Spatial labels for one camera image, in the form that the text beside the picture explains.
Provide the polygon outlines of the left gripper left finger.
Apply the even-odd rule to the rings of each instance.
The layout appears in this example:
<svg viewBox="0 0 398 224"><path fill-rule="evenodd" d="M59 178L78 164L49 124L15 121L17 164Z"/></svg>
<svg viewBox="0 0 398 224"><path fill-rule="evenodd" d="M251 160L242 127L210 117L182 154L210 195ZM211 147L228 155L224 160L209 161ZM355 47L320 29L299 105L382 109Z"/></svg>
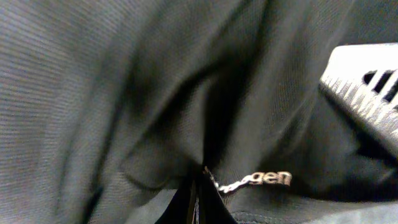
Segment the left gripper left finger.
<svg viewBox="0 0 398 224"><path fill-rule="evenodd" d="M155 224L194 223L196 200L197 184L192 176L188 176L180 184L165 212Z"/></svg>

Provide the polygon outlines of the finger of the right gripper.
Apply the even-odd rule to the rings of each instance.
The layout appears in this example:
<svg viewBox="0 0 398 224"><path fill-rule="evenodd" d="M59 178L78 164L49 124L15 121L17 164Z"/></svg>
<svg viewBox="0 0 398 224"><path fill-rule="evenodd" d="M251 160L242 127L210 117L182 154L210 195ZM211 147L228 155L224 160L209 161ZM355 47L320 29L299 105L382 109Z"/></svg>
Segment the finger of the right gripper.
<svg viewBox="0 0 398 224"><path fill-rule="evenodd" d="M320 89L397 155L397 43L334 48Z"/></svg>

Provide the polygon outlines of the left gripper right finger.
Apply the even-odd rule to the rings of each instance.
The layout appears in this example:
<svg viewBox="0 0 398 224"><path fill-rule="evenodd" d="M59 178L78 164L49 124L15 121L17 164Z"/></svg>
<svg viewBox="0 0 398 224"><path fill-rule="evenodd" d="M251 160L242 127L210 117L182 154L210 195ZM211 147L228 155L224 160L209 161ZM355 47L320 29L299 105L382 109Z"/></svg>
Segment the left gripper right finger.
<svg viewBox="0 0 398 224"><path fill-rule="evenodd" d="M197 223L199 224L237 224L226 209L221 195L215 187L214 177L207 167L198 176L198 208Z"/></svg>

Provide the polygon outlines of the black polo shirt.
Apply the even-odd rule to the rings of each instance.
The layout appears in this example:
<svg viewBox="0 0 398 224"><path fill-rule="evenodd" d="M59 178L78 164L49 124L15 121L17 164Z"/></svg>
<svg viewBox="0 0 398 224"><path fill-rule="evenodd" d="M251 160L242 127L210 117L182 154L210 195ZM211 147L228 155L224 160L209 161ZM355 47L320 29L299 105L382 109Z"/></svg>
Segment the black polo shirt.
<svg viewBox="0 0 398 224"><path fill-rule="evenodd" d="M156 223L207 167L237 223L396 223L397 156L320 89L396 42L396 1L2 1L1 222Z"/></svg>

